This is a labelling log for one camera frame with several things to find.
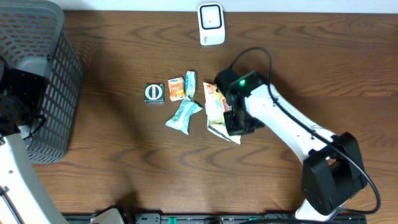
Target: wood grain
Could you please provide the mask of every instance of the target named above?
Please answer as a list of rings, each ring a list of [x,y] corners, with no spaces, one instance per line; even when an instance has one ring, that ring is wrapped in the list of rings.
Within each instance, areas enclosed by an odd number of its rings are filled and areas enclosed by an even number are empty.
[[[277,89],[318,124],[357,137],[382,196],[369,223],[397,223],[398,16],[226,13],[226,42],[202,47],[192,12],[66,12],[65,29],[87,68],[66,158],[35,169],[64,213],[114,203],[176,212],[295,210],[303,200],[301,164],[269,129],[242,146],[206,130],[192,116],[190,134],[165,127],[179,107],[145,105],[144,84],[197,71],[195,95],[251,46],[274,56]],[[247,55],[240,74],[265,73],[265,56]],[[370,188],[347,204],[374,206]]]

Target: orange package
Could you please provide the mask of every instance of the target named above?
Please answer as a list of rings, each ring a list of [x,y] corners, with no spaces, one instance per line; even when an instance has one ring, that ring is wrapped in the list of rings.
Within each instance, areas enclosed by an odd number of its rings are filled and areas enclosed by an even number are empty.
[[[182,100],[186,97],[184,92],[184,79],[173,78],[169,80],[170,100]]]

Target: gray basket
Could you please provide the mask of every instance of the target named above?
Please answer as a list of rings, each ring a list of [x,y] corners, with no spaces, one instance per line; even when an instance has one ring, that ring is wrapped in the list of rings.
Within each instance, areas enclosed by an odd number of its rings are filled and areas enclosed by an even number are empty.
[[[82,66],[63,31],[64,20],[63,11],[52,2],[0,0],[0,55],[10,66],[50,80],[41,111],[47,122],[25,141],[35,163],[65,156],[83,83]],[[31,128],[20,127],[22,136]]]

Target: candy wrapper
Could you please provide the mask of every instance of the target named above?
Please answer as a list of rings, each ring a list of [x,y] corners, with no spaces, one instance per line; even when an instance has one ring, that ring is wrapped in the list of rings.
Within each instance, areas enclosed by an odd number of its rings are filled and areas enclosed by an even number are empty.
[[[197,89],[197,76],[193,71],[187,71],[185,75],[185,94],[189,98],[193,98]]]
[[[203,86],[206,97],[207,130],[227,141],[241,144],[241,136],[229,136],[225,127],[224,112],[230,111],[232,107],[226,103],[225,97],[217,87],[209,83],[203,83]]]
[[[166,122],[166,126],[188,134],[189,119],[192,114],[199,111],[201,111],[201,107],[190,98],[186,97],[182,100],[180,108],[177,110],[174,117]]]
[[[186,97],[184,92],[184,79],[182,77],[170,79],[169,90],[171,101],[184,99]]]

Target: white background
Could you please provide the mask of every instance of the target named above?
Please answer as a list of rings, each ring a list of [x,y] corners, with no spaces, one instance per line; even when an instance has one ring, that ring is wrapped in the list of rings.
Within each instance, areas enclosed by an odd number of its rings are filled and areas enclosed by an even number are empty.
[[[201,0],[50,0],[62,9],[196,11]],[[398,0],[218,0],[226,12],[398,13]]]

